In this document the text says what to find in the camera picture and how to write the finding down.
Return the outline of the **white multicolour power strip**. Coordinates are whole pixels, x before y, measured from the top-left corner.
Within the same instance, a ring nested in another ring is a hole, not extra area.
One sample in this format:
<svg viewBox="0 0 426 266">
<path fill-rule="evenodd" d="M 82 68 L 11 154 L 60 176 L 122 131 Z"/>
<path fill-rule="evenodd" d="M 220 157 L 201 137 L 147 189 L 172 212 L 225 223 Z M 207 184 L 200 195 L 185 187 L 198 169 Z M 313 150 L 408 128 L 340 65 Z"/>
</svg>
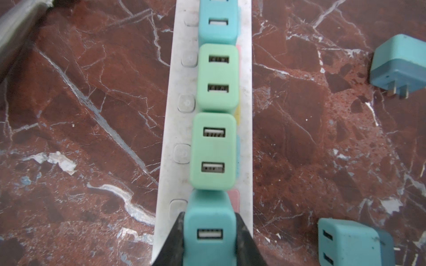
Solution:
<svg viewBox="0 0 426 266">
<path fill-rule="evenodd" d="M 248 230 L 253 229 L 252 138 L 252 10 L 240 1 L 240 173 L 231 200 Z M 198 1 L 177 1 L 175 9 L 165 127 L 156 204 L 152 257 L 156 259 L 179 213 L 186 209 L 193 118 L 200 108 L 195 100 L 198 55 Z"/>
</svg>

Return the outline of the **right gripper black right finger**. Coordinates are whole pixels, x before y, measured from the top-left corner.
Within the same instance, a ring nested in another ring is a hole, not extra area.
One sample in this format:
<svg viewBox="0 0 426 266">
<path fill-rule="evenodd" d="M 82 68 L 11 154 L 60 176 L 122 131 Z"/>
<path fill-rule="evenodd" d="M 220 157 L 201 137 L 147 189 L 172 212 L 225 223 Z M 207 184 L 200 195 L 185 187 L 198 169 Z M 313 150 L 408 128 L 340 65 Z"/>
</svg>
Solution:
<svg viewBox="0 0 426 266">
<path fill-rule="evenodd" d="M 236 215 L 236 259 L 238 266 L 267 266 L 239 213 Z"/>
</svg>

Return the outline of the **green plug cube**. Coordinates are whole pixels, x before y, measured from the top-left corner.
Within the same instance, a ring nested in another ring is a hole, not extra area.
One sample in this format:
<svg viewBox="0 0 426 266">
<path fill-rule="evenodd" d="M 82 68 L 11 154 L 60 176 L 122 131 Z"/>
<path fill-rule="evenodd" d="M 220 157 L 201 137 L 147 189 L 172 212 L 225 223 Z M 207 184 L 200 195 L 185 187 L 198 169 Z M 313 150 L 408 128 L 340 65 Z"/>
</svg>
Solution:
<svg viewBox="0 0 426 266">
<path fill-rule="evenodd" d="M 237 123 L 226 113 L 193 119 L 189 182 L 199 190 L 227 191 L 237 174 Z"/>
<path fill-rule="evenodd" d="M 196 103 L 201 111 L 233 115 L 240 102 L 240 57 L 236 46 L 199 49 Z"/>
</svg>

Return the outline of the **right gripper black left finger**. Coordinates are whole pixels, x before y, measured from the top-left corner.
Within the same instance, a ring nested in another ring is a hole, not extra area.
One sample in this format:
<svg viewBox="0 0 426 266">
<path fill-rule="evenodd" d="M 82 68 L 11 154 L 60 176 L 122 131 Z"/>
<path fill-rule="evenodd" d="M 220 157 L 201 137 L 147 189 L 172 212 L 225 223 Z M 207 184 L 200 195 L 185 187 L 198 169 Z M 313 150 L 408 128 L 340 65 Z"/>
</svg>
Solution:
<svg viewBox="0 0 426 266">
<path fill-rule="evenodd" d="M 184 255 L 184 216 L 179 213 L 152 266 L 182 266 Z"/>
</svg>

